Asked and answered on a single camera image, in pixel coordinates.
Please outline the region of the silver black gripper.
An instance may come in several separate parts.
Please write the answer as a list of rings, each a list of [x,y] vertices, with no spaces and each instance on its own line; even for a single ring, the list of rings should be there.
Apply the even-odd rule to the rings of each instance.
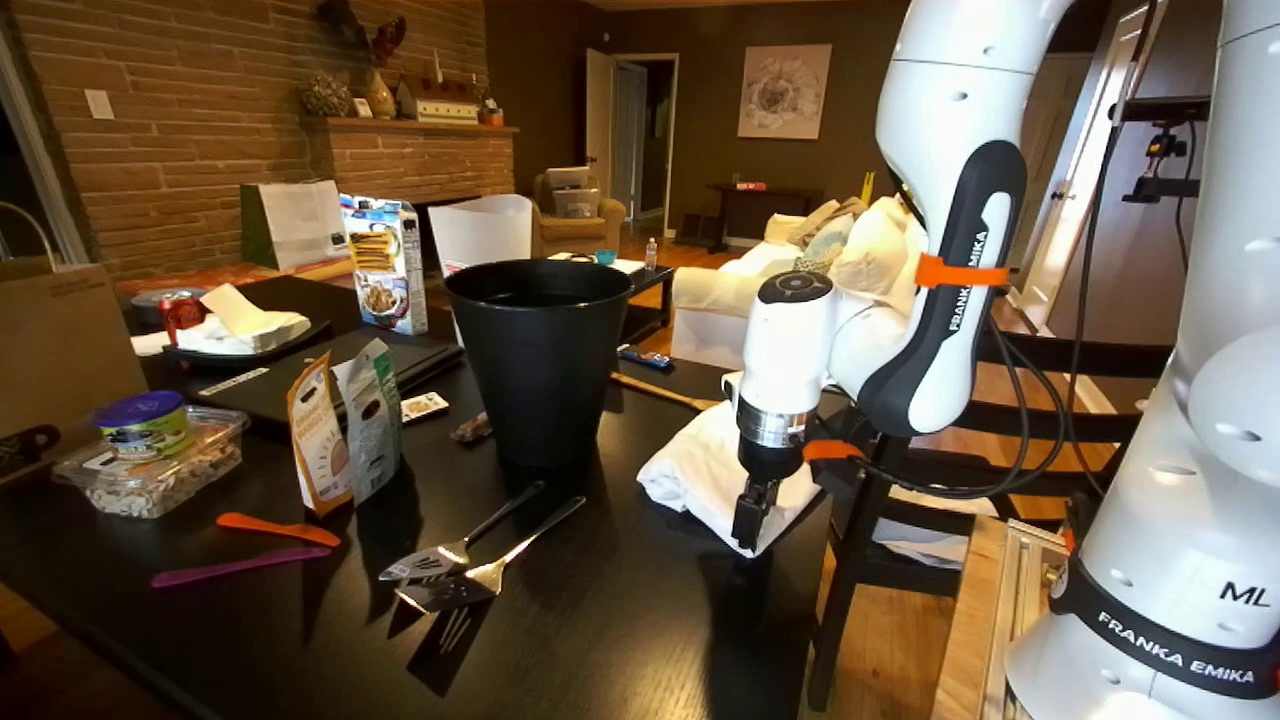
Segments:
[[[754,549],[763,520],[780,507],[780,479],[798,470],[804,417],[736,404],[738,464],[749,471],[731,507],[736,549]]]

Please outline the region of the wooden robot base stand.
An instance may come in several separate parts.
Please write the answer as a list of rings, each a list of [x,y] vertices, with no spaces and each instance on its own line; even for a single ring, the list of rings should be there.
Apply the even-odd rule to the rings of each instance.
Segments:
[[[1002,682],[1011,646],[1049,611],[1064,551],[1031,525],[979,516],[966,536],[931,720],[1027,720]]]

